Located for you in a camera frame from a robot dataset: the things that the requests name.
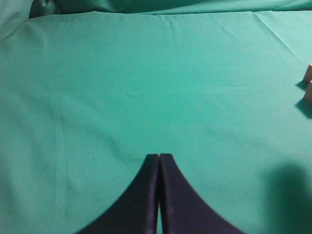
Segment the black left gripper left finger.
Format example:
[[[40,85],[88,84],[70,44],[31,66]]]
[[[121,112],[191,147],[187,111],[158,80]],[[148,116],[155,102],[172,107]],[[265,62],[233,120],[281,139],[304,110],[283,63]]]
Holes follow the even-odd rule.
[[[159,156],[149,154],[123,194],[79,234],[155,234]]]

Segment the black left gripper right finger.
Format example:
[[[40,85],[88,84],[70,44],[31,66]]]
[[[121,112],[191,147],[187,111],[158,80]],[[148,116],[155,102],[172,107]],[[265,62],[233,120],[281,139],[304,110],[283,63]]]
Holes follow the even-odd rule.
[[[159,203],[164,234],[241,234],[188,183],[172,154],[159,157]]]

